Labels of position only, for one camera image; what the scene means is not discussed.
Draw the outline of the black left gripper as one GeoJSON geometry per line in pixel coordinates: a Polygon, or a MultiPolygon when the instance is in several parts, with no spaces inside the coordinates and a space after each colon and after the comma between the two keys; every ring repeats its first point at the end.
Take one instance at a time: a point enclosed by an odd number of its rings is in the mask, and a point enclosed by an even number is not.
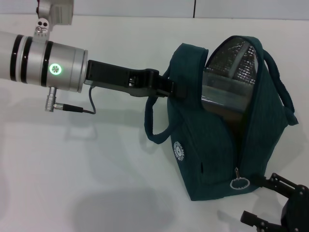
{"type": "Polygon", "coordinates": [[[121,91],[134,97],[186,98],[187,87],[171,80],[170,69],[163,75],[89,60],[84,84],[121,91]]]}

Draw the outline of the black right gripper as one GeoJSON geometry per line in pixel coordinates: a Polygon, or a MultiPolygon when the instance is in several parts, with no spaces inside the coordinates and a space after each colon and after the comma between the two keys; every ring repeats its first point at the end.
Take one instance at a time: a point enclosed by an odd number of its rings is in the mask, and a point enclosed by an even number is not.
{"type": "MultiPolygon", "coordinates": [[[[287,193],[288,199],[281,214],[281,225],[288,232],[309,231],[309,188],[297,185],[284,177],[273,173],[269,179],[257,174],[251,177],[251,183],[277,193],[287,193]]],[[[270,223],[250,212],[243,211],[240,221],[255,226],[258,232],[281,232],[281,225],[270,223]]]]}

